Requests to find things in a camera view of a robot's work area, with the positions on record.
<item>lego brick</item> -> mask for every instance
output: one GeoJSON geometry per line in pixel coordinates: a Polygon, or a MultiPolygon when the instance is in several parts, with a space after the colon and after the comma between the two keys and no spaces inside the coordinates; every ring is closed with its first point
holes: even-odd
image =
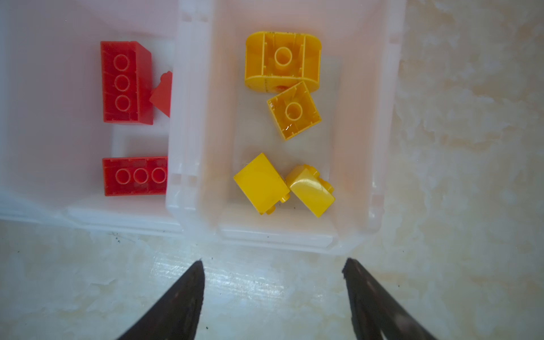
{"type": "Polygon", "coordinates": [[[153,125],[151,53],[136,41],[101,41],[106,123],[153,125]]]}
{"type": "Polygon", "coordinates": [[[335,201],[334,188],[319,178],[319,172],[309,165],[299,165],[285,178],[289,189],[317,217],[335,201]]]}
{"type": "Polygon", "coordinates": [[[313,35],[257,32],[245,42],[245,85],[258,92],[280,93],[305,81],[319,89],[321,42],[313,35]]]}
{"type": "Polygon", "coordinates": [[[106,196],[164,195],[168,157],[102,159],[106,196]]]}
{"type": "Polygon", "coordinates": [[[172,72],[160,77],[160,84],[151,93],[149,101],[162,113],[170,117],[170,99],[172,97],[172,72]]]}
{"type": "Polygon", "coordinates": [[[270,215],[278,201],[289,199],[289,188],[264,153],[237,173],[234,180],[261,215],[270,215]]]}
{"type": "Polygon", "coordinates": [[[305,82],[268,99],[268,108],[284,140],[321,122],[305,82]]]}

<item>countertop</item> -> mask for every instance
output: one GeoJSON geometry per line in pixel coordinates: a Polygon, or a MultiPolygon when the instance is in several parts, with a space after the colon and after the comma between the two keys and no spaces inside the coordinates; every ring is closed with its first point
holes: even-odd
{"type": "MultiPolygon", "coordinates": [[[[380,231],[349,254],[440,339],[544,333],[544,3],[410,0],[380,231]]],[[[198,339],[354,339],[346,257],[3,222],[0,338],[113,339],[197,259],[198,339]]]]}

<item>bin compartment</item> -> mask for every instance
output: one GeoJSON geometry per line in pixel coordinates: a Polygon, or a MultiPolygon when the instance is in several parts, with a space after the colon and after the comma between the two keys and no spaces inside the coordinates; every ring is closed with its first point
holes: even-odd
{"type": "Polygon", "coordinates": [[[380,228],[404,0],[181,0],[166,204],[205,240],[343,254],[380,228]],[[310,34],[322,43],[322,122],[283,141],[261,94],[244,84],[255,32],[310,34]],[[285,178],[319,169],[335,203],[316,218],[297,197],[259,215],[232,177],[261,152],[285,178]]]}
{"type": "Polygon", "coordinates": [[[0,218],[180,231],[164,195],[104,195],[102,158],[167,155],[170,122],[156,109],[152,126],[103,122],[100,47],[137,41],[152,54],[156,87],[174,64],[177,8],[177,0],[0,2],[0,205],[17,211],[0,218]]]}

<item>translucent storage box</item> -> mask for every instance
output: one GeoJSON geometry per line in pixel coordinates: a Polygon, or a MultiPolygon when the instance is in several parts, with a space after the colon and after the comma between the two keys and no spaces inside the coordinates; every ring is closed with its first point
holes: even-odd
{"type": "Polygon", "coordinates": [[[0,2],[0,218],[343,254],[379,229],[405,0],[0,2]],[[322,122],[283,142],[244,86],[245,40],[322,43],[322,122]],[[102,121],[100,41],[138,41],[153,86],[174,73],[171,118],[102,121]],[[261,216],[232,179],[264,152],[334,186],[316,218],[294,195],[261,216]],[[166,197],[105,197],[102,158],[169,157],[166,197]]]}
{"type": "Polygon", "coordinates": [[[182,0],[169,140],[168,210],[184,232],[223,242],[346,253],[380,228],[404,0],[182,0]],[[244,86],[247,37],[300,32],[322,43],[322,122],[283,141],[244,86]],[[232,177],[264,152],[285,177],[315,167],[336,202],[316,218],[294,195],[259,215],[232,177]]]}

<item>red lego brick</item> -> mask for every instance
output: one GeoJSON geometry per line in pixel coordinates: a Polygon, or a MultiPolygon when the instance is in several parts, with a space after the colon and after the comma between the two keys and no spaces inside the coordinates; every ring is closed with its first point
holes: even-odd
{"type": "Polygon", "coordinates": [[[160,84],[151,92],[149,101],[162,113],[170,117],[170,97],[172,96],[172,72],[163,73],[160,84]]]}
{"type": "Polygon", "coordinates": [[[101,41],[104,122],[153,125],[151,53],[136,41],[101,41]]]}
{"type": "Polygon", "coordinates": [[[168,157],[104,158],[106,196],[164,195],[168,157]]]}

